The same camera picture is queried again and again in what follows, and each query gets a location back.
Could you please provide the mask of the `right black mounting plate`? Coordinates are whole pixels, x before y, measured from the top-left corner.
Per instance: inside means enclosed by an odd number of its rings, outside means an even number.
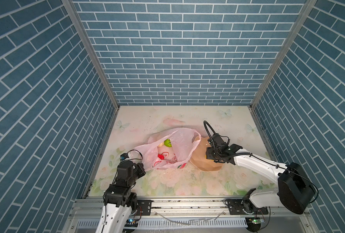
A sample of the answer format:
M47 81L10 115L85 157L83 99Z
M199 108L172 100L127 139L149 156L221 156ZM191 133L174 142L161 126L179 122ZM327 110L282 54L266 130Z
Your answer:
M267 215L268 208L257 208L249 201L242 199L225 199L224 204L228 207L230 215Z

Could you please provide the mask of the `peach lotus shaped bowl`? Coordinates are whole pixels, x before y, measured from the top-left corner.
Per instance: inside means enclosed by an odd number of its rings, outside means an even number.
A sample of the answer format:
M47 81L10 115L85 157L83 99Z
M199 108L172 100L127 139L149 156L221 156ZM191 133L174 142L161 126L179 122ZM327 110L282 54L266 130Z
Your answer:
M204 172L219 171L223 164L215 163L213 160L206 158L206 149L210 147L209 137L202 137L197 148L193 151L190 162L199 170Z

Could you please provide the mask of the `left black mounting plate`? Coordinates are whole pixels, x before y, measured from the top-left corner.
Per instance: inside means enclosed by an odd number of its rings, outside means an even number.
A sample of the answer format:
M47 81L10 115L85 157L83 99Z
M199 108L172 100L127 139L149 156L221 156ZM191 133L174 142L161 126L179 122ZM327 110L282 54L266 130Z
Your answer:
M138 200L137 207L131 212L132 216L149 216L151 215L152 200Z

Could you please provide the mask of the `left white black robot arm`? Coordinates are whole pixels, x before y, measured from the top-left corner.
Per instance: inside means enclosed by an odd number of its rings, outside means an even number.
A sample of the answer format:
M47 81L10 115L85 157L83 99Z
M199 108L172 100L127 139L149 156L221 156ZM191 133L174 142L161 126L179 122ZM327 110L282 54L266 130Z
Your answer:
M129 216L137 209L137 194L132 192L137 180L146 174L142 163L132 159L120 162L114 181L103 195L103 208L97 233L121 233Z

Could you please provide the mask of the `pink plastic bag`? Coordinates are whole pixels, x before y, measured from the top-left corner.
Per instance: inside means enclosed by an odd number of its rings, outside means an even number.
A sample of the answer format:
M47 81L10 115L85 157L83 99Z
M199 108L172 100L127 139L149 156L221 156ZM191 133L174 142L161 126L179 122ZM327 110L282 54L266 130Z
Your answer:
M149 137L136 151L142 155L145 171L183 169L201 142L201 135L190 128L173 128Z

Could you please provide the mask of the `black mounting plate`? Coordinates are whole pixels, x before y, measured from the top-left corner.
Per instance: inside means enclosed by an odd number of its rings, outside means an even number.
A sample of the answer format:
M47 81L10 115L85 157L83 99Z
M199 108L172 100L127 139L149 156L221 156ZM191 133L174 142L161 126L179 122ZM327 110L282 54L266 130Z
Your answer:
M249 201L242 199L225 199L224 204L228 207L230 215L267 215L268 208L257 208Z
M137 207L131 212L132 216L149 216L151 215L152 200L138 200Z

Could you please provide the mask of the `peach fake fruit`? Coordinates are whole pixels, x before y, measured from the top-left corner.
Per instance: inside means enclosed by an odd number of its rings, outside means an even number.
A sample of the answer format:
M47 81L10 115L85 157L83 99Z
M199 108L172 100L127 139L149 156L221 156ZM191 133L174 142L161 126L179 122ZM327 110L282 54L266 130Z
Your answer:
M174 164L178 161L172 147L169 148L164 145L158 147L158 154L162 154L164 156L165 159L162 161L166 163Z

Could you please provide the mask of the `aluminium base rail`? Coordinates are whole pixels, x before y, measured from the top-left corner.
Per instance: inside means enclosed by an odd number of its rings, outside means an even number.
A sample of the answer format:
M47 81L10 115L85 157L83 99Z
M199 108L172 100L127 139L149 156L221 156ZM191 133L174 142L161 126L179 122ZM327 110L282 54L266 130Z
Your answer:
M125 230L131 233L317 233L318 227L309 212L297 215L284 207L267 207L267 215L230 215L225 199L239 197L140 197L139 200L152 200L151 215L129 216L127 222L138 223L143 218L218 218L244 217L247 228L185 228L164 230Z

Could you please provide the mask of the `white ventilation grille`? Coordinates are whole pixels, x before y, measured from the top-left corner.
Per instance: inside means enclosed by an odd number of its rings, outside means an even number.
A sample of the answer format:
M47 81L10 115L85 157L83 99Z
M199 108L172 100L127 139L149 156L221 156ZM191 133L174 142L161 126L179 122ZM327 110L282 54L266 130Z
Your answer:
M164 230L185 228L247 228L244 217L218 217L218 218L143 218L138 223L127 222L126 230Z

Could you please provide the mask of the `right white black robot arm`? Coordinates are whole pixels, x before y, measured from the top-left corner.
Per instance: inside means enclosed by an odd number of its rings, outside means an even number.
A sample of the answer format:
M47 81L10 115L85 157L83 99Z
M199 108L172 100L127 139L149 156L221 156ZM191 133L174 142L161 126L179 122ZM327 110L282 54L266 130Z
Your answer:
M240 145L224 141L219 134L210 136L208 143L205 153L208 160L249 169L275 184L269 189L252 188L244 195L241 205L247 214L263 207L284 207L301 215L318 196L317 188L299 164L287 165L262 158Z

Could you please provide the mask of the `green fake fruit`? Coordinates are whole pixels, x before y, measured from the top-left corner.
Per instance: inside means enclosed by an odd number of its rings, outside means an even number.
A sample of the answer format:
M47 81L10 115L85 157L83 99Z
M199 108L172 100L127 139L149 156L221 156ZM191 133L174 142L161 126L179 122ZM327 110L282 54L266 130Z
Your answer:
M171 140L170 140L170 139L165 140L163 144L164 144L164 146L166 146L166 147L169 147L169 148L172 147L172 143L171 143Z

